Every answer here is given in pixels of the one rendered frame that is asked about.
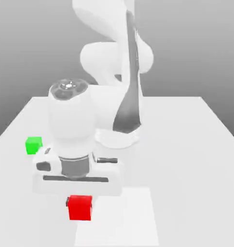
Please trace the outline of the small red cube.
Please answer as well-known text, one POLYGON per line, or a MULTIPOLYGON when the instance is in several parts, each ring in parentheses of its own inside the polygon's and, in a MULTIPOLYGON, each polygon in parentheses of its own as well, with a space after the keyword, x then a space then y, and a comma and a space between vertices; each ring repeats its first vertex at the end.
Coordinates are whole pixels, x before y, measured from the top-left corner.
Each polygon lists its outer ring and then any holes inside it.
POLYGON ((71 195, 67 197, 66 207, 70 220, 90 221, 92 215, 91 195, 71 195))

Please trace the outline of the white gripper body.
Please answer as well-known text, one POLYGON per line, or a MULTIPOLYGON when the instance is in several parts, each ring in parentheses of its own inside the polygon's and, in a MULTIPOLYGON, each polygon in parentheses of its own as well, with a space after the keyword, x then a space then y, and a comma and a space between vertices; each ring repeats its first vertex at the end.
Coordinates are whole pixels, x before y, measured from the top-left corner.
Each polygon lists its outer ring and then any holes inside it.
POLYGON ((33 190, 41 194, 69 195, 103 195, 117 196, 122 192, 122 163, 93 163, 87 178, 97 178, 97 181, 64 181, 43 179, 50 172, 33 173, 33 190))

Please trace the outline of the small green cube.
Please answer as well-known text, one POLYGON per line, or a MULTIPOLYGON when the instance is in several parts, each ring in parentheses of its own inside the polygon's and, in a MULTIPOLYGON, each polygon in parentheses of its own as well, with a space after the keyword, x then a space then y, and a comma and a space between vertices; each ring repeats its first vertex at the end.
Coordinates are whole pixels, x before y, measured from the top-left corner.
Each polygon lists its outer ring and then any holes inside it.
POLYGON ((36 154, 42 146, 42 137, 28 137, 25 141, 25 147, 28 155, 36 154))

